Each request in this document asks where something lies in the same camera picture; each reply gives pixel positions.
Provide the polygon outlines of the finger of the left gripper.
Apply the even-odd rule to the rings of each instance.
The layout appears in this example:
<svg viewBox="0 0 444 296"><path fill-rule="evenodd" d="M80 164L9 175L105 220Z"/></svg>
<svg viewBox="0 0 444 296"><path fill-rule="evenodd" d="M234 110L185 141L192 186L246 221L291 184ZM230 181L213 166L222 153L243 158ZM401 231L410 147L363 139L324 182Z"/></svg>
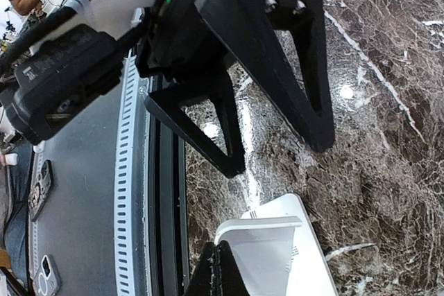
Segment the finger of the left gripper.
<svg viewBox="0 0 444 296"><path fill-rule="evenodd" d="M291 129L321 153L335 140L323 0L195 0L208 28Z"/></svg>
<svg viewBox="0 0 444 296"><path fill-rule="evenodd" d="M234 90L225 68L151 92L145 106L226 177L245 171Z"/></svg>

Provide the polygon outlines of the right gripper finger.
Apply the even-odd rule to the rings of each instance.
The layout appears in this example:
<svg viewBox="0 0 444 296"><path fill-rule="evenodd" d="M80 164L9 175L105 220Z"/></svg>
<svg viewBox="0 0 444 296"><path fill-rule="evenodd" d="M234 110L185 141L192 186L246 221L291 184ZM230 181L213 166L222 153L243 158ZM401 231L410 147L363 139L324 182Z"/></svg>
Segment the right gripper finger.
<svg viewBox="0 0 444 296"><path fill-rule="evenodd" d="M206 243L185 296L249 296L227 241Z"/></svg>

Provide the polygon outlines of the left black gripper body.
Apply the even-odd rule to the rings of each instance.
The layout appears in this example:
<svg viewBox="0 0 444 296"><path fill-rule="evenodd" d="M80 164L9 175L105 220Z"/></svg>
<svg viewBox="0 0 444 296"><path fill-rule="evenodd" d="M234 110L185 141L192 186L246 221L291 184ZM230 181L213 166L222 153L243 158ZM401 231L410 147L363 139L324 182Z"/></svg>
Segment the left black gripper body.
<svg viewBox="0 0 444 296"><path fill-rule="evenodd" d="M177 83L229 80L234 58L204 22L195 0L164 0L150 11L149 30L137 53L143 78Z"/></svg>

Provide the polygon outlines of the white remote control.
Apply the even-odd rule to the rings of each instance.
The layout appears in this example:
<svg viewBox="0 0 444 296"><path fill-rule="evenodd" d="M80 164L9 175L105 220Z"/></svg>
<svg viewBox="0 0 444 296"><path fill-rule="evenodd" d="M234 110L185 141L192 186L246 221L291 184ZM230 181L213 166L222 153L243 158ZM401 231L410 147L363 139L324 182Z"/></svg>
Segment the white remote control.
<svg viewBox="0 0 444 296"><path fill-rule="evenodd" d="M299 195L288 193L242 214L243 219L297 217L287 295L337 295L336 286Z"/></svg>

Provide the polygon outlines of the white battery cover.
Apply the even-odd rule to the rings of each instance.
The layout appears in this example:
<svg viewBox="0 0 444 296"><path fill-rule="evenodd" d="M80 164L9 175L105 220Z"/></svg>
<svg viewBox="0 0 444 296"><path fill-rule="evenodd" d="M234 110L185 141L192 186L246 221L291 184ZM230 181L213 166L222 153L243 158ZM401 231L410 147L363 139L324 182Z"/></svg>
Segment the white battery cover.
<svg viewBox="0 0 444 296"><path fill-rule="evenodd" d="M301 225L296 216L227 220L214 243L228 242L250 295L285 295L294 232Z"/></svg>

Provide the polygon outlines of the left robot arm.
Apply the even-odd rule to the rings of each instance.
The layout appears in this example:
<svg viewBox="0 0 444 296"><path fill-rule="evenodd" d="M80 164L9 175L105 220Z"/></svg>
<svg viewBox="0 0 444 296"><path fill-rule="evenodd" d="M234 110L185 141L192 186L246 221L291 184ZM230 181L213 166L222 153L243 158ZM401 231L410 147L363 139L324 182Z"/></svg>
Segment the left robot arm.
<svg viewBox="0 0 444 296"><path fill-rule="evenodd" d="M1 105L33 145L117 86L131 49L141 77L169 83L147 111L226 177L245 169L233 62L312 150L335 140L323 0L68 0L12 44L1 70L30 46Z"/></svg>

